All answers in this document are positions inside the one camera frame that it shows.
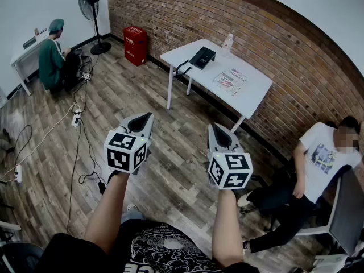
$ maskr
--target brick wall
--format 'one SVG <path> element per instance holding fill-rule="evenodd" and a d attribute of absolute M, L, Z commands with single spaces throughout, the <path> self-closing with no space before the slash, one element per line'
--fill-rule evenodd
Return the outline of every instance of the brick wall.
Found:
<path fill-rule="evenodd" d="M 127 26 L 144 28 L 157 59 L 234 34 L 233 53 L 274 82 L 246 123 L 287 158 L 317 121 L 364 120 L 360 72 L 319 28 L 275 0 L 109 0 L 109 12 L 111 33 L 122 38 Z"/>

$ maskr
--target paper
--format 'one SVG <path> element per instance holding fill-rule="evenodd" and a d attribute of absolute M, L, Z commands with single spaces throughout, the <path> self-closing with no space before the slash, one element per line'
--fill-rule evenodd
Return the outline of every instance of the paper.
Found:
<path fill-rule="evenodd" d="M 231 96 L 235 96 L 247 80 L 248 78 L 243 73 L 232 68 L 220 73 L 213 82 L 221 89 L 229 92 Z"/>

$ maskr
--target hand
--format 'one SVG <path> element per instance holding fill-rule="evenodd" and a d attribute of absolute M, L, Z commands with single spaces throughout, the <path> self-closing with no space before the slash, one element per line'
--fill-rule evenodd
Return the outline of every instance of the hand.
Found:
<path fill-rule="evenodd" d="M 292 195 L 295 196 L 297 199 L 301 199 L 303 194 L 305 193 L 305 189 L 306 189 L 305 181 L 298 179 Z"/>
<path fill-rule="evenodd" d="M 68 55 L 69 53 L 71 52 L 71 49 L 70 48 L 66 48 L 65 51 L 64 51 L 64 55 Z"/>

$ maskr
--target plastic bottle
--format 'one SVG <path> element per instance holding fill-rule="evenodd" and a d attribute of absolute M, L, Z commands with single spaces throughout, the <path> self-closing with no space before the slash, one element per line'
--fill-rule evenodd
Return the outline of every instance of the plastic bottle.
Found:
<path fill-rule="evenodd" d="M 234 42 L 233 37 L 234 37 L 233 34 L 229 34 L 227 36 L 227 38 L 225 39 L 224 44 L 222 45 L 222 56 L 223 57 L 227 57 L 228 54 L 230 53 L 231 47 Z"/>

